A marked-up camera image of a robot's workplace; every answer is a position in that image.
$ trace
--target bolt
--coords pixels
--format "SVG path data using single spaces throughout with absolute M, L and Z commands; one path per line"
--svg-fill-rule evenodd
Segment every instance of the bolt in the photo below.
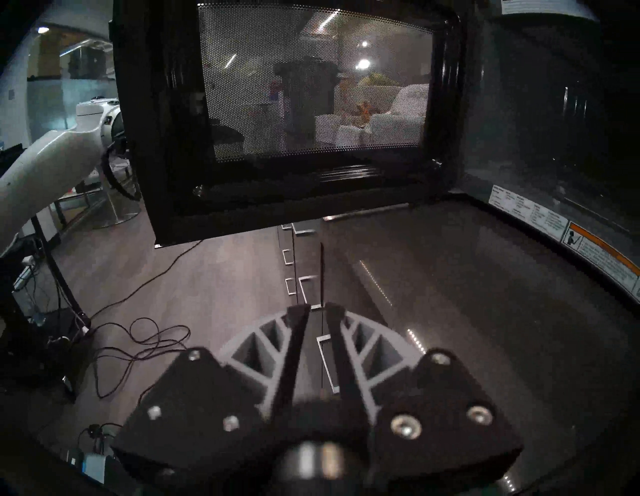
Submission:
M 159 406 L 152 406 L 147 410 L 147 415 L 151 420 L 156 420 L 162 415 L 162 410 L 160 410 Z
M 467 410 L 467 418 L 481 426 L 489 426 L 493 422 L 493 414 L 484 406 L 475 405 Z
M 240 427 L 240 421 L 235 415 L 229 415 L 222 420 L 222 427 L 227 432 L 235 431 Z
M 422 433 L 420 421 L 411 415 L 396 415 L 391 420 L 391 431 L 402 439 L 416 439 Z
M 451 363 L 449 356 L 444 353 L 433 353 L 431 361 L 438 365 L 449 365 Z

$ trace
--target instruction label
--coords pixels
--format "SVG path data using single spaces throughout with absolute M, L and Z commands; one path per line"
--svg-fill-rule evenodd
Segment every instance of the instruction label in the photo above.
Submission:
M 565 14 L 598 20 L 589 7 L 576 0 L 501 0 L 502 14 Z
M 640 301 L 640 268 L 611 245 L 571 222 L 563 243 L 600 268 Z
M 489 204 L 525 221 L 556 241 L 562 239 L 562 234 L 569 224 L 568 219 L 554 211 L 495 184 L 489 197 Z

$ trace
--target black cable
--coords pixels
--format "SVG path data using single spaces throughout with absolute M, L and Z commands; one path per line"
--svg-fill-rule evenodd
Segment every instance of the black cable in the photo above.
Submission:
M 82 434 L 84 434 L 85 432 L 89 432 L 88 428 L 84 428 L 80 431 L 80 434 L 78 434 L 78 440 L 76 441 L 76 449 L 78 451 L 80 451 L 80 438 L 82 437 Z
M 145 394 L 147 394 L 149 391 L 151 391 L 151 388 L 153 386 L 155 386 L 156 383 L 154 382 L 153 384 L 151 384 L 151 386 L 149 386 L 147 389 L 145 389 L 142 393 L 140 393 L 140 396 L 138 396 L 138 406 L 140 406 L 140 403 L 142 403 L 142 398 Z
M 158 274 L 157 276 L 152 277 L 151 279 L 149 279 L 147 282 L 141 284 L 140 286 L 138 286 L 138 288 L 132 292 L 130 295 L 126 296 L 125 298 L 122 298 L 122 300 L 120 301 L 116 301 L 115 303 L 110 303 L 109 305 L 107 305 L 106 307 L 102 307 L 100 310 L 98 310 L 96 313 L 94 313 L 90 319 L 93 320 L 96 318 L 96 316 L 100 313 L 102 313 L 103 311 L 105 311 L 107 308 L 111 308 L 115 305 L 119 305 L 120 303 L 124 303 L 125 301 L 127 301 L 129 298 L 131 298 L 131 296 L 133 296 L 134 294 L 136 294 L 138 291 L 140 291 L 142 288 L 144 288 L 144 286 L 146 286 L 147 284 L 149 284 L 150 282 L 153 282 L 154 280 L 158 279 L 160 276 L 166 274 L 167 272 L 169 272 L 169 270 L 171 270 L 171 267 L 173 267 L 175 265 L 175 263 L 178 261 L 178 259 L 183 256 L 186 255 L 187 253 L 189 253 L 191 250 L 193 250 L 196 246 L 198 246 L 200 243 L 202 243 L 202 241 L 198 241 L 196 244 L 194 244 L 191 248 L 189 248 L 188 250 L 184 250 L 180 255 L 178 255 L 173 262 L 171 263 L 171 265 L 169 265 L 164 271 L 160 272 L 160 274 Z
M 104 426 L 115 426 L 115 427 L 122 427 L 120 424 L 114 424 L 113 422 L 105 422 L 103 423 L 100 428 L 102 429 Z
M 104 174 L 105 178 L 109 182 L 109 185 L 111 185 L 112 188 L 118 191 L 118 193 L 120 193 L 125 198 L 128 198 L 129 200 L 133 200 L 134 202 L 139 202 L 140 196 L 138 194 L 132 195 L 130 192 L 124 189 L 124 187 L 118 182 L 115 175 L 113 174 L 113 170 L 111 170 L 111 165 L 109 164 L 109 155 L 111 155 L 111 151 L 115 148 L 115 145 L 116 145 L 116 142 L 114 141 L 112 144 L 110 144 L 107 147 L 107 149 L 102 154 L 102 157 L 100 159 L 100 165 L 102 166 L 102 173 Z
M 133 326 L 136 324 L 136 322 L 138 321 L 150 321 L 153 323 L 153 325 L 156 327 L 156 332 L 154 332 L 151 336 L 144 338 L 144 339 L 136 339 L 133 334 L 132 334 L 132 328 Z M 100 328 L 105 327 L 105 326 L 116 326 L 120 329 L 122 329 L 124 332 L 126 332 L 129 337 L 131 338 L 131 340 L 136 343 L 136 344 L 141 344 L 141 345 L 151 345 L 151 341 L 155 340 L 154 344 L 150 347 L 144 348 L 140 351 L 138 351 L 135 354 L 130 354 L 126 351 L 124 351 L 123 349 L 120 348 L 116 348 L 114 346 L 103 346 L 102 348 L 98 348 L 95 350 L 94 352 L 94 356 L 92 358 L 92 364 L 93 364 L 93 378 L 95 381 L 95 393 L 96 396 L 100 399 L 104 399 L 107 396 L 110 396 L 111 394 L 115 393 L 116 390 L 126 381 L 129 373 L 131 372 L 131 369 L 133 367 L 133 364 L 135 364 L 136 362 L 143 362 L 145 360 L 150 360 L 152 358 L 155 358 L 157 356 L 161 356 L 161 355 L 166 355 L 167 353 L 180 353 L 183 349 L 187 349 L 187 347 L 184 345 L 184 341 L 189 339 L 189 337 L 191 336 L 191 329 L 189 329 L 187 326 L 185 325 L 176 325 L 176 326 L 171 326 L 171 327 L 167 327 L 166 329 L 160 330 L 160 327 L 158 327 L 157 323 L 153 320 L 150 319 L 148 317 L 140 317 L 136 320 L 134 320 L 131 325 L 129 326 L 129 329 L 125 328 L 124 326 L 115 323 L 115 322 L 106 322 L 96 328 L 94 328 L 92 335 L 95 334 Z M 182 336 L 180 339 L 173 339 L 173 338 L 164 338 L 161 339 L 161 334 L 164 332 L 167 332 L 169 330 L 172 329 L 177 329 L 177 328 L 182 328 L 185 329 L 185 334 L 184 336 Z M 174 346 L 180 346 L 181 348 L 179 349 L 175 349 L 173 348 Z M 111 354 L 111 353 L 103 353 L 104 351 L 112 351 L 116 354 Z M 118 380 L 118 383 L 110 390 L 108 390 L 106 393 L 102 393 L 100 391 L 100 384 L 99 384 L 99 375 L 98 375 L 98 361 L 101 358 L 116 358 L 117 360 L 123 360 L 125 362 L 127 362 L 127 366 L 125 368 L 124 373 L 122 374 L 122 376 L 120 377 L 120 380 Z
M 58 280 L 55 276 L 53 276 L 53 280 L 56 283 L 56 291 L 58 292 L 58 335 L 62 336 L 62 322 L 60 317 L 60 310 L 62 308 L 62 300 L 60 299 L 60 284 L 58 284 Z

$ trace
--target metal pole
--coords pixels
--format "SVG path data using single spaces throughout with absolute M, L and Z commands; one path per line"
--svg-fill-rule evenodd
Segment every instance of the metal pole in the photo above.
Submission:
M 91 328 L 91 319 L 82 311 L 80 305 L 78 305 L 78 302 L 74 298 L 74 294 L 71 292 L 71 289 L 69 289 L 67 281 L 65 281 L 65 278 L 62 276 L 62 272 L 60 272 L 60 268 L 54 260 L 53 255 L 51 255 L 49 243 L 47 242 L 47 238 L 45 238 L 44 233 L 42 232 L 42 226 L 40 225 L 38 216 L 34 215 L 31 218 L 31 223 L 33 224 L 36 235 L 40 238 L 40 242 L 42 243 L 42 250 L 44 251 L 45 258 L 47 259 L 47 264 L 49 265 L 49 269 L 51 270 L 53 277 L 58 281 L 60 289 L 67 297 L 72 310 L 77 314 L 78 317 L 80 317 L 80 320 L 82 320 L 83 324 L 87 328 Z

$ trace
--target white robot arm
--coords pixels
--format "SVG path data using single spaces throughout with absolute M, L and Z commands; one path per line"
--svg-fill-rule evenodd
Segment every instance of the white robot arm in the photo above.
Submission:
M 124 130 L 117 99 L 78 104 L 76 122 L 36 140 L 0 177 L 0 253 L 31 217 L 87 177 Z

